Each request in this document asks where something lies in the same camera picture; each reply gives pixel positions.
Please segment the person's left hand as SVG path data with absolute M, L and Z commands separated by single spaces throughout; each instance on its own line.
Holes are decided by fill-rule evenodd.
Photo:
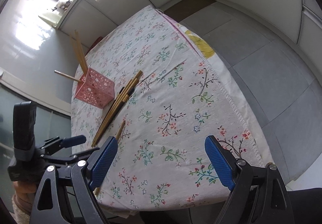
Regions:
M 15 189 L 16 195 L 26 200 L 28 198 L 28 194 L 35 194 L 37 191 L 37 186 L 35 183 L 28 183 L 23 181 L 14 181 L 13 187 Z

